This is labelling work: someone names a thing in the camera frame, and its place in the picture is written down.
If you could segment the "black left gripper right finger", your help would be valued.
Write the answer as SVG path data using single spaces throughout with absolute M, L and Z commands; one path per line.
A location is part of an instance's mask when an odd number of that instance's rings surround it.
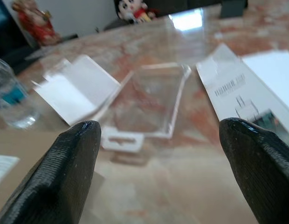
M 220 121 L 219 137 L 240 190 L 260 224 L 289 224 L 289 146 L 240 118 Z

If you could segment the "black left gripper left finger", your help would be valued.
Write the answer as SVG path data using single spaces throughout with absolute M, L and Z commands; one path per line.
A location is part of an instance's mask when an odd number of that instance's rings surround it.
M 97 121 L 79 122 L 59 134 L 0 211 L 0 224 L 77 224 L 100 148 Z

